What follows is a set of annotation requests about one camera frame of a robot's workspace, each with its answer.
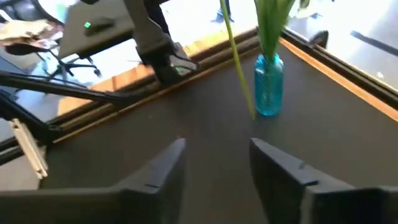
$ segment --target metal bracket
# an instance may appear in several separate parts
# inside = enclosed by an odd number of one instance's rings
[[[48,176],[47,171],[49,167],[44,159],[44,151],[39,149],[36,140],[33,138],[27,126],[16,118],[10,120],[9,124],[37,177],[43,179]]]

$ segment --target floor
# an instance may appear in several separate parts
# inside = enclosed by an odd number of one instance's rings
[[[247,13],[254,11],[254,4],[252,2],[243,2],[242,0],[230,1],[232,15],[235,20],[234,27],[254,27],[256,25],[256,15],[255,13]],[[359,9],[353,12],[351,9],[354,6],[359,7]],[[209,22],[214,18],[218,7],[218,1],[214,0],[173,0],[162,6],[170,25],[173,39],[182,45],[189,44],[210,33],[224,29],[224,24]],[[180,10],[181,8],[195,10],[183,11]],[[355,67],[368,72],[374,78],[398,89],[398,77],[394,70],[396,68],[395,65],[398,63],[398,58],[366,44],[349,34],[351,30],[357,30],[373,39],[398,47],[398,42],[396,41],[398,33],[396,29],[386,28],[393,27],[391,24],[397,19],[397,1],[385,0],[383,3],[379,3],[371,0],[339,0],[333,5],[327,3],[326,6],[319,7],[318,10],[323,15],[320,19],[306,18],[292,20],[289,27],[304,36],[313,33],[315,30],[328,29],[330,31],[330,41],[327,48],[329,52]],[[338,18],[335,14],[336,10],[340,10],[339,12],[341,12]],[[93,60],[103,74],[101,79],[97,78],[92,70],[82,68],[75,72],[76,77],[71,78],[71,81],[92,85],[100,82],[102,79],[109,78],[134,67],[139,60],[136,54],[132,54],[132,52],[135,52],[133,50],[134,47],[134,41],[129,40],[94,55]],[[119,55],[119,60],[110,60],[116,54]],[[35,75],[43,74],[39,67],[33,73]],[[40,119],[46,121],[56,116],[58,100],[60,98],[61,96],[44,95],[43,93],[24,90],[19,93],[18,103],[33,112]],[[0,129],[0,139],[12,136],[8,124],[3,120],[0,120]],[[37,186],[33,183],[32,178],[26,178],[28,167],[24,158],[2,166],[0,169],[0,189],[35,189]],[[16,184],[3,184],[4,181]]]

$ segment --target glass vase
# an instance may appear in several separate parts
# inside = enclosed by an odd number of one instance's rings
[[[264,116],[273,116],[282,108],[284,63],[277,54],[268,61],[263,54],[254,64],[254,98],[256,109]]]

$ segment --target black desk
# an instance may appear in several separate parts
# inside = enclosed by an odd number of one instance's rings
[[[357,187],[398,185],[398,123],[284,47],[279,116],[250,119],[230,65],[58,143],[45,189],[113,185],[177,136],[187,138],[180,223],[265,223],[249,171],[261,138]],[[255,56],[242,61],[253,83]]]

